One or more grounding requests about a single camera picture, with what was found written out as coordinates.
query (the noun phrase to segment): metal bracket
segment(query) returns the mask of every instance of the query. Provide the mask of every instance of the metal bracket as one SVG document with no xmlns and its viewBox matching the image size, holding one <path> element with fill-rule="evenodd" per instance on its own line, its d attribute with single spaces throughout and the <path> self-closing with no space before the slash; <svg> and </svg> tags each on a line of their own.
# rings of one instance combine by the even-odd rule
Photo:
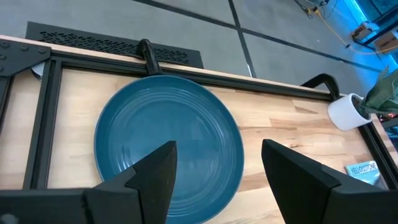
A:
<svg viewBox="0 0 398 224">
<path fill-rule="evenodd" d="M 11 77 L 50 56 L 50 47 L 0 39 L 0 77 Z"/>
</svg>

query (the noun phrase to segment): book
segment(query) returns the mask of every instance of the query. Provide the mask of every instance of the book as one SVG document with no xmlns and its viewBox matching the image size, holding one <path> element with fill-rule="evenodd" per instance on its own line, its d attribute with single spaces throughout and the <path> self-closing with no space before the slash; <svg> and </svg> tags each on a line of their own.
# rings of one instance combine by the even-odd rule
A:
<svg viewBox="0 0 398 224">
<path fill-rule="evenodd" d="M 346 166 L 347 174 L 365 183 L 385 189 L 376 161 L 367 161 Z"/>
</svg>

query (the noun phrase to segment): wooden table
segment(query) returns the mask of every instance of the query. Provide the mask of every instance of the wooden table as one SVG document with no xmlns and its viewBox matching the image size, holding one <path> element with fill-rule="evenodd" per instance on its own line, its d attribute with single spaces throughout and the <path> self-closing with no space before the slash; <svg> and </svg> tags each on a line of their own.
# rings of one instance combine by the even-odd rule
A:
<svg viewBox="0 0 398 224">
<path fill-rule="evenodd" d="M 0 36 L 0 39 L 49 45 L 5 36 Z M 55 50 L 144 63 L 120 55 L 49 46 Z M 162 66 L 236 77 L 178 65 Z M 101 182 L 93 156 L 95 125 L 107 101 L 134 80 L 137 78 L 63 70 L 48 188 L 92 187 Z M 343 132 L 333 125 L 326 112 L 326 102 L 213 86 L 205 88 L 215 94 L 233 115 L 242 135 L 245 156 L 244 174 L 238 192 L 231 203 L 208 223 L 284 222 L 262 165 L 263 139 L 273 139 L 341 172 L 345 172 L 346 165 L 372 160 L 357 129 Z M 18 74 L 14 80 L 0 135 L 0 189 L 22 187 L 39 89 L 40 82 L 30 71 Z M 373 123 L 398 163 L 398 154 L 375 116 Z"/>
</svg>

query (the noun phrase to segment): plate rim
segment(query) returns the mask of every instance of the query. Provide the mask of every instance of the plate rim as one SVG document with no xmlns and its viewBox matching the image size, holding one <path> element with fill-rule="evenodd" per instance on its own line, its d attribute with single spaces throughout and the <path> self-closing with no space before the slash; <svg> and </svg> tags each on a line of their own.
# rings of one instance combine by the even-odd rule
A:
<svg viewBox="0 0 398 224">
<path fill-rule="evenodd" d="M 191 80 L 189 80 L 189 79 L 182 78 L 182 77 L 179 77 L 179 76 L 176 76 L 176 75 L 172 75 L 172 74 L 169 74 L 169 73 L 163 73 L 163 74 L 161 74 L 161 75 L 151 75 L 151 76 L 149 76 L 149 77 L 145 77 L 145 78 L 140 78 L 140 79 L 137 79 L 137 80 L 133 80 L 131 83 L 128 83 L 127 85 L 124 85 L 121 89 L 119 89 L 116 93 L 114 93 L 113 96 L 112 96 L 112 97 L 108 100 L 108 102 L 104 105 L 104 107 L 103 107 L 101 113 L 100 113 L 99 116 L 98 116 L 98 119 L 97 119 L 97 122 L 96 122 L 96 126 L 95 126 L 95 133 L 94 133 L 94 139 L 93 139 L 93 141 L 94 141 L 93 150 L 94 150 L 94 158 L 95 158 L 95 164 L 96 164 L 97 172 L 98 172 L 99 177 L 101 178 L 101 180 L 104 181 L 103 175 L 102 175 L 102 173 L 100 172 L 100 167 L 99 167 L 99 165 L 98 165 L 98 156 L 97 156 L 97 150 L 96 150 L 96 139 L 97 139 L 97 132 L 98 132 L 98 124 L 100 123 L 100 120 L 101 120 L 101 118 L 102 118 L 102 116 L 103 116 L 103 113 L 104 113 L 105 109 L 106 109 L 106 108 L 108 107 L 108 105 L 112 102 L 112 100 L 115 99 L 115 97 L 118 95 L 118 93 L 122 92 L 124 89 L 130 87 L 131 85 L 134 85 L 134 84 L 136 84 L 137 82 L 140 82 L 140 81 L 142 81 L 142 80 L 148 80 L 148 79 L 153 79 L 153 78 L 164 78 L 164 77 L 165 77 L 165 78 L 174 78 L 174 79 L 183 80 L 183 81 L 185 81 L 185 82 L 189 82 L 189 83 L 194 84 L 194 85 L 196 85 L 197 87 L 199 87 L 199 88 L 205 90 L 208 94 L 210 94 L 210 95 L 223 107 L 223 109 L 227 112 L 228 116 L 230 116 L 230 117 L 232 118 L 233 126 L 236 127 L 236 130 L 238 131 L 239 146 L 240 146 L 240 148 L 241 148 L 241 150 L 242 150 L 241 159 L 238 159 L 238 160 L 241 160 L 241 164 L 242 164 L 242 165 L 241 165 L 241 166 L 242 166 L 242 169 L 241 169 L 241 171 L 239 172 L 239 181 L 238 181 L 238 185 L 235 187 L 233 194 L 230 196 L 230 198 L 227 200 L 227 202 L 226 202 L 222 207 L 220 207 L 220 209 L 219 209 L 216 213 L 212 214 L 212 216 L 210 216 L 210 217 L 208 217 L 208 218 L 206 218 L 206 219 L 200 220 L 200 223 L 203 223 L 203 222 L 206 222 L 206 221 L 208 221 L 208 220 L 211 220 L 212 218 L 214 218 L 214 217 L 216 217 L 218 214 L 220 214 L 220 213 L 229 205 L 229 203 L 231 203 L 232 199 L 235 197 L 236 192 L 238 191 L 239 186 L 240 186 L 241 183 L 242 183 L 243 172 L 244 172 L 244 158 L 245 158 L 245 156 L 244 156 L 244 145 L 243 145 L 242 135 L 241 135 L 241 133 L 240 133 L 240 131 L 239 131 L 239 126 L 238 126 L 238 124 L 236 124 L 236 121 L 235 121 L 233 115 L 231 114 L 231 112 L 229 111 L 229 109 L 224 105 L 224 103 L 223 103 L 214 93 L 212 93 L 210 90 L 206 89 L 205 87 L 203 87 L 202 85 L 200 85 L 200 84 L 198 84 L 198 83 L 196 83 L 196 82 L 193 82 L 193 81 L 191 81 Z"/>
</svg>

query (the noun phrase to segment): gray floor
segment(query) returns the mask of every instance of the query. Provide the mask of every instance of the gray floor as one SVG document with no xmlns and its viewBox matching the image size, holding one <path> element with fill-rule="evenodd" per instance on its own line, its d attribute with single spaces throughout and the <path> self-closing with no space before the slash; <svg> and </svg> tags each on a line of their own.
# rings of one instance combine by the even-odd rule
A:
<svg viewBox="0 0 398 224">
<path fill-rule="evenodd" d="M 328 14 L 335 0 L 325 11 Z M 174 7 L 234 24 L 227 0 L 158 0 Z M 383 69 L 387 60 L 345 49 L 337 37 L 314 16 L 309 19 L 293 0 L 234 0 L 243 28 L 301 45 L 335 57 Z M 342 38 L 357 26 L 346 13 L 344 1 L 337 5 L 328 23 Z M 250 76 L 238 33 L 218 26 L 131 0 L 2 0 L 0 33 L 24 37 L 27 21 L 113 35 L 147 38 L 154 43 L 199 50 L 205 68 Z M 377 72 L 339 62 L 288 45 L 245 34 L 258 78 L 299 85 L 319 73 L 336 77 L 343 93 L 364 95 Z M 369 52 L 355 45 L 355 49 Z"/>
</svg>

